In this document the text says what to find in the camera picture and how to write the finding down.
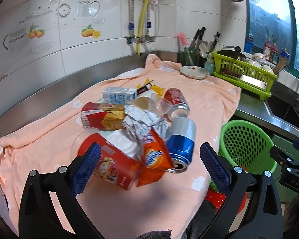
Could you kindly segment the red yellow drink carton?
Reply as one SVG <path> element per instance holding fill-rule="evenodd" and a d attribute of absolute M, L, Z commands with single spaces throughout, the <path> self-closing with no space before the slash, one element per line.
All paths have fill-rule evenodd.
<path fill-rule="evenodd" d="M 84 128 L 109 131 L 124 129 L 125 116 L 124 105 L 107 103 L 87 103 L 80 113 Z"/>

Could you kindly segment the green utensil holder jar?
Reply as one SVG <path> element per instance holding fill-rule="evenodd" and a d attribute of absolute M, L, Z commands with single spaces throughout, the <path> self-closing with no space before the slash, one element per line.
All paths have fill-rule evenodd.
<path fill-rule="evenodd" d="M 200 59 L 201 59 L 199 51 L 196 48 L 190 48 L 190 47 L 188 47 L 188 50 L 190 51 L 192 60 L 194 62 L 194 66 L 199 66 Z M 185 58 L 183 58 L 183 66 L 188 66 L 188 65 L 186 65 Z"/>

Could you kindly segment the yellow snack wrapper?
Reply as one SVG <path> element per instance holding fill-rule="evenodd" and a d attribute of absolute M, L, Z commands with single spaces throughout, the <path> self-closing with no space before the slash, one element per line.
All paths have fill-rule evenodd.
<path fill-rule="evenodd" d="M 165 89 L 153 84 L 153 80 L 145 79 L 144 83 L 137 85 L 137 95 L 141 95 L 144 92 L 153 90 L 158 96 L 162 97 L 165 93 Z"/>

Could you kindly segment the green plastic waste basket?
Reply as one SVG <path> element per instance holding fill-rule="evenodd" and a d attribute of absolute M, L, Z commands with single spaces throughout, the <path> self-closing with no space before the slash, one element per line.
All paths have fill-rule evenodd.
<path fill-rule="evenodd" d="M 213 138 L 217 154 L 233 166 L 252 174 L 273 173 L 277 163 L 270 157 L 271 138 L 257 125 L 245 120 L 231 120 Z"/>

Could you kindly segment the white paper cup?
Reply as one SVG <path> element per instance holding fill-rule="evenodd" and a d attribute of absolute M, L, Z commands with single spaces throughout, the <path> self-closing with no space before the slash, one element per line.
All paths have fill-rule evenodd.
<path fill-rule="evenodd" d="M 150 96 L 155 94 L 155 91 L 150 89 L 146 92 L 143 92 L 133 101 L 133 105 L 140 110 L 147 110 L 149 107 Z"/>

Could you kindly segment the pink bottle brush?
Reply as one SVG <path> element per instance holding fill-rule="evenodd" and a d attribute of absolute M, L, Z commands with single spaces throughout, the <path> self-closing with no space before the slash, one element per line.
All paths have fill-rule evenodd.
<path fill-rule="evenodd" d="M 186 60 L 186 65 L 193 66 L 194 62 L 192 60 L 190 51 L 188 50 L 188 42 L 186 35 L 183 32 L 178 34 L 178 40 L 180 41 L 181 45 L 184 47 L 184 58 Z"/>

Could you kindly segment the red soda can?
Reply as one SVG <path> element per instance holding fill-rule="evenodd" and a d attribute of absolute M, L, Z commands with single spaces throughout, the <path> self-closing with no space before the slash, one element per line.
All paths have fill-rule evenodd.
<path fill-rule="evenodd" d="M 181 90 L 177 88 L 169 88 L 164 95 L 164 99 L 171 104 L 171 108 L 167 113 L 169 120 L 179 117 L 188 117 L 190 107 Z"/>

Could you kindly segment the white plastic cup lid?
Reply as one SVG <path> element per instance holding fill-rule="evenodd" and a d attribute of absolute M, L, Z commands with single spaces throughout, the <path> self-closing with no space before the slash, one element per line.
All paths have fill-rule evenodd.
<path fill-rule="evenodd" d="M 112 132 L 106 139 L 125 155 L 138 161 L 139 145 L 129 137 L 125 129 L 118 129 Z"/>

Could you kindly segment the red cartoon snack box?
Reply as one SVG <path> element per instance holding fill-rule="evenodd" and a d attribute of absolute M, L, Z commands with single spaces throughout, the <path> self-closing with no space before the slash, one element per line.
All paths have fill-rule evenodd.
<path fill-rule="evenodd" d="M 94 174 L 108 183 L 129 190 L 136 181 L 140 164 L 115 147 L 99 133 L 81 134 L 73 144 L 72 152 L 84 155 L 91 144 L 101 148 L 100 160 L 95 164 Z"/>

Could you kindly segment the peach pink towel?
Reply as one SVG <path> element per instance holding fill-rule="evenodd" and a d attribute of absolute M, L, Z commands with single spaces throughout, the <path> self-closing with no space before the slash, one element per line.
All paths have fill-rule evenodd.
<path fill-rule="evenodd" d="M 190 119 L 197 126 L 190 166 L 183 173 L 167 172 L 157 182 L 129 190 L 93 175 L 78 201 L 105 238 L 136 238 L 151 230 L 171 230 L 173 238 L 181 238 L 209 186 L 200 146 L 208 142 L 218 150 L 221 128 L 235 113 L 241 89 L 217 77 L 186 78 L 180 67 L 179 63 L 149 55 L 138 75 L 97 83 L 46 117 L 1 137 L 0 185 L 13 225 L 18 225 L 21 194 L 29 172 L 54 172 L 74 159 L 71 147 L 84 130 L 80 119 L 83 105 L 98 101 L 107 87 L 135 87 L 149 79 L 163 88 L 178 88 L 190 106 Z"/>

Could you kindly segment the red plastic stool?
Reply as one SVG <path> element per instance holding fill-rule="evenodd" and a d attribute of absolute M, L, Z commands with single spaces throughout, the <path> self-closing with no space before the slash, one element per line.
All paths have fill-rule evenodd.
<path fill-rule="evenodd" d="M 207 194 L 205 196 L 205 200 L 209 201 L 216 210 L 219 210 L 222 204 L 224 203 L 226 196 L 224 194 L 218 193 L 209 187 Z M 241 205 L 238 210 L 238 214 L 244 209 L 246 205 L 247 193 L 245 193 Z"/>

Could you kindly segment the clear plastic cup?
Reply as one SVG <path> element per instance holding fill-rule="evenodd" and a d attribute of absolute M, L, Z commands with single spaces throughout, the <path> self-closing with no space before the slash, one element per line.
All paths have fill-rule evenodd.
<path fill-rule="evenodd" d="M 150 95 L 148 111 L 155 113 L 157 117 L 162 117 L 167 114 L 172 107 L 172 104 L 164 97 L 158 96 L 156 93 Z"/>

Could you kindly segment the lime green dish rack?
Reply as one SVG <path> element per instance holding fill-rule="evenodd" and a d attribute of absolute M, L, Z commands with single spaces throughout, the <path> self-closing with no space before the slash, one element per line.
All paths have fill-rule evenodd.
<path fill-rule="evenodd" d="M 270 90 L 272 88 L 272 85 L 274 81 L 276 80 L 276 75 L 272 72 L 266 71 L 262 68 L 253 66 L 252 64 L 249 64 L 247 62 L 238 60 L 237 58 L 228 57 L 226 55 L 221 55 L 219 53 L 220 51 L 214 51 L 212 52 L 212 56 L 214 59 L 215 64 L 215 70 L 214 75 L 218 78 L 224 79 L 225 81 L 238 86 L 246 91 L 252 92 L 254 94 L 257 94 L 262 101 L 266 101 L 269 97 L 272 96 Z M 252 86 L 248 83 L 245 83 L 235 77 L 230 77 L 229 75 L 221 74 L 220 69 L 225 68 L 229 69 L 244 75 L 247 75 L 249 77 L 253 77 L 257 80 L 261 80 L 268 84 L 267 89 L 261 90 L 258 87 Z"/>

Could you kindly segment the bundle of chopsticks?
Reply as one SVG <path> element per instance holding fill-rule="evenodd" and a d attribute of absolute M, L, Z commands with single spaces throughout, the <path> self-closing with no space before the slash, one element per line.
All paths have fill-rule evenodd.
<path fill-rule="evenodd" d="M 288 59 L 286 57 L 281 57 L 276 67 L 273 69 L 273 73 L 277 75 L 286 66 L 287 62 Z"/>

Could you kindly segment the white ceramic plate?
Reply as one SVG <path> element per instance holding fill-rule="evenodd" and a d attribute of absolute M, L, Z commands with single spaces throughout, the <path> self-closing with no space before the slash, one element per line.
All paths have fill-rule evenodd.
<path fill-rule="evenodd" d="M 209 76 L 209 72 L 198 66 L 183 66 L 180 68 L 180 73 L 190 79 L 201 80 Z"/>

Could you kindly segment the orange Ovaltine snack packet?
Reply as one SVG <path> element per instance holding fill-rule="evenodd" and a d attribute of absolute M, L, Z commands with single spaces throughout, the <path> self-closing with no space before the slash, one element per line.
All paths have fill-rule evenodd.
<path fill-rule="evenodd" d="M 140 157 L 141 171 L 137 187 L 159 181 L 164 173 L 174 166 L 164 140 L 154 128 L 150 129 L 141 145 L 143 152 Z"/>

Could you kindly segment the blue silver drink can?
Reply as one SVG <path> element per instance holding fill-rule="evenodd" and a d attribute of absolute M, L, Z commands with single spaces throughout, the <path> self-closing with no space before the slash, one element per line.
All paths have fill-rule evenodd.
<path fill-rule="evenodd" d="M 166 133 L 166 146 L 173 161 L 170 173 L 185 172 L 192 162 L 197 126 L 193 120 L 180 117 L 172 121 Z"/>

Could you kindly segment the silver foil wrapper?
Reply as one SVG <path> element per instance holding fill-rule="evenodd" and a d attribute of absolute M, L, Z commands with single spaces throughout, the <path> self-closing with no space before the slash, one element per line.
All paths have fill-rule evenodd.
<path fill-rule="evenodd" d="M 143 111 L 133 105 L 125 105 L 123 126 L 131 139 L 141 142 L 149 135 L 151 129 L 165 140 L 168 129 L 167 120 L 157 117 L 155 113 Z"/>

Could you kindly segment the black handled kitchen knife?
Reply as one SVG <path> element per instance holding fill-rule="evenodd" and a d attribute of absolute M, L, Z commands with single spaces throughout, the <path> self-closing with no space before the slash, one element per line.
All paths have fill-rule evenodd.
<path fill-rule="evenodd" d="M 190 48 L 198 48 L 201 42 L 203 41 L 203 35 L 205 33 L 206 28 L 202 27 L 201 29 L 197 29 L 192 42 L 190 43 Z"/>

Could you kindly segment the white blue milk carton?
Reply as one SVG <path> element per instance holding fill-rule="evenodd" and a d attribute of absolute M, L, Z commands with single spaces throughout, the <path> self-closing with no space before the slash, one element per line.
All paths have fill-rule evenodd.
<path fill-rule="evenodd" d="M 102 92 L 103 102 L 108 104 L 131 104 L 137 97 L 136 88 L 107 87 Z"/>

